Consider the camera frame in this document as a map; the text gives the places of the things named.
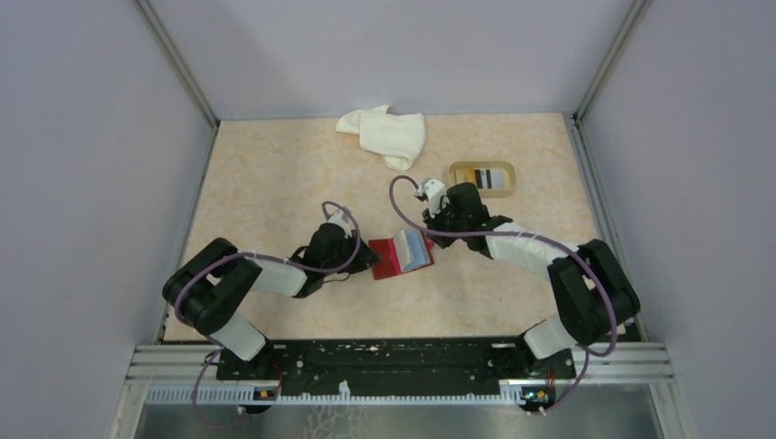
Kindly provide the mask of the red leather card holder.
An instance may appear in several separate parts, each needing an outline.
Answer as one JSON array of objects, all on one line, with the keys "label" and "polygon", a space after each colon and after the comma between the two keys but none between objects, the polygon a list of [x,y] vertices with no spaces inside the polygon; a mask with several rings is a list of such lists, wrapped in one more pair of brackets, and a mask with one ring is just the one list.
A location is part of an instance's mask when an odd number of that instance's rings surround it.
[{"label": "red leather card holder", "polygon": [[399,230],[392,238],[368,241],[380,261],[372,267],[375,281],[411,273],[435,263],[434,243],[417,229]]}]

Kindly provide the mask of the gold VIP card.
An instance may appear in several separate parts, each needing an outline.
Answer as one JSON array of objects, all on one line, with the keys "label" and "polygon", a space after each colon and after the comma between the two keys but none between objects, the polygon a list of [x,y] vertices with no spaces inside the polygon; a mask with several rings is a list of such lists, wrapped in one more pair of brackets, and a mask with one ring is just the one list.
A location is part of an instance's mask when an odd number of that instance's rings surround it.
[{"label": "gold VIP card", "polygon": [[471,183],[477,188],[481,188],[480,173],[474,168],[461,168],[455,172],[456,181],[460,183]]}]

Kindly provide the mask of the black striped card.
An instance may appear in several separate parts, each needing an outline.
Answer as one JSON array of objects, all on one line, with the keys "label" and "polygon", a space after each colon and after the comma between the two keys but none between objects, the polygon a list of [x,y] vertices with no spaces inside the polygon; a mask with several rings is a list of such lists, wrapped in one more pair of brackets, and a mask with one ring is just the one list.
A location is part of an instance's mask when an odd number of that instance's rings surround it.
[{"label": "black striped card", "polygon": [[506,179],[504,171],[499,168],[477,169],[480,173],[481,188],[486,190],[497,190],[506,188]]}]

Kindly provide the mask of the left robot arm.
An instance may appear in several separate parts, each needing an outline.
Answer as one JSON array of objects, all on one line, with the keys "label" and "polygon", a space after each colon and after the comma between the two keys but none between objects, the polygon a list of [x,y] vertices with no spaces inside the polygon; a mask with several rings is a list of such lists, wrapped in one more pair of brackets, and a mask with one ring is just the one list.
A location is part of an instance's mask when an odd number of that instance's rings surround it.
[{"label": "left robot arm", "polygon": [[240,315],[249,293],[306,298],[332,274],[356,274],[381,261],[352,227],[326,222],[290,259],[241,252],[217,238],[179,268],[162,287],[175,317],[238,358],[250,377],[267,376],[275,364],[271,341]]}]

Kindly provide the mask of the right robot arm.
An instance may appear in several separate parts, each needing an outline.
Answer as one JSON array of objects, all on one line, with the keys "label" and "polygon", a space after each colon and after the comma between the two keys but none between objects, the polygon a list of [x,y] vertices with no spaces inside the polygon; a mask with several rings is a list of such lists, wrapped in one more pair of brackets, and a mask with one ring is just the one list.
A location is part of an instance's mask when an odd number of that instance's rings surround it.
[{"label": "right robot arm", "polygon": [[641,301],[606,242],[562,243],[494,216],[472,183],[446,187],[428,178],[415,196],[428,204],[423,222],[437,246],[463,241],[473,252],[512,262],[549,282],[557,311],[523,334],[525,345],[515,352],[523,375],[540,376],[555,353],[612,336],[640,312]]}]

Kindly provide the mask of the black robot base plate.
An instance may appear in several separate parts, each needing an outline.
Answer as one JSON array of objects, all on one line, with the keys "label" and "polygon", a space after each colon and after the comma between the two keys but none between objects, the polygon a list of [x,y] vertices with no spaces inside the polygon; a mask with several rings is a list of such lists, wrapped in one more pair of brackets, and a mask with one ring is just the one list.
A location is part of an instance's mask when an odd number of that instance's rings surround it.
[{"label": "black robot base plate", "polygon": [[486,396],[503,380],[577,374],[570,349],[534,359],[518,336],[275,340],[252,361],[224,351],[217,365],[218,380],[281,380],[290,397],[333,396],[342,382],[358,397]]}]

